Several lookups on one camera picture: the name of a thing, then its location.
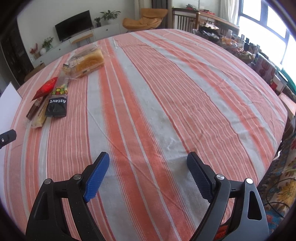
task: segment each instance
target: vase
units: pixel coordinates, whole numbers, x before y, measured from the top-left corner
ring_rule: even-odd
[[[40,49],[39,53],[40,53],[41,55],[44,55],[44,54],[46,53],[46,48],[42,48],[42,49]]]
[[[46,47],[46,51],[50,50],[52,48],[52,45],[50,44],[49,46]]]
[[[113,23],[114,23],[114,19],[108,19],[108,20],[107,20],[107,23],[108,23],[108,24],[113,24]]]

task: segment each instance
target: dark blue gripper pad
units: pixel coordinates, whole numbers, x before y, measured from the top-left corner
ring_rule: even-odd
[[[214,198],[212,184],[191,153],[187,156],[187,166],[202,197],[207,199],[209,203],[212,203]]]
[[[93,170],[88,181],[86,182],[85,193],[83,195],[83,199],[85,202],[89,202],[92,198],[96,196],[96,193],[109,167],[109,162],[109,154],[105,153],[104,156],[101,158],[99,164],[97,164],[96,168]]]

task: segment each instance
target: black tv screen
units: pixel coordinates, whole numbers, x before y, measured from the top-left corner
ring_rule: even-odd
[[[89,10],[70,17],[55,26],[60,41],[91,27]]]

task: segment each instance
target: white wall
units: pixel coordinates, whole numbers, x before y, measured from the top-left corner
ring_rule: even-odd
[[[200,0],[200,9],[207,9],[219,16],[221,0]],[[172,0],[173,7],[185,8],[187,4],[191,4],[198,8],[198,0]]]
[[[107,10],[121,11],[115,22],[126,17],[135,18],[134,0],[33,0],[17,17],[20,35],[27,52],[38,43],[39,50],[47,37],[54,37],[52,45],[59,44],[55,25],[78,13],[89,10],[91,19]],[[120,24],[121,32],[126,29]]]

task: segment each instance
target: floral patterned cloth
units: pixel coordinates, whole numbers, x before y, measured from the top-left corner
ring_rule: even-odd
[[[296,198],[296,133],[283,143],[280,157],[271,163],[258,191],[272,233]]]

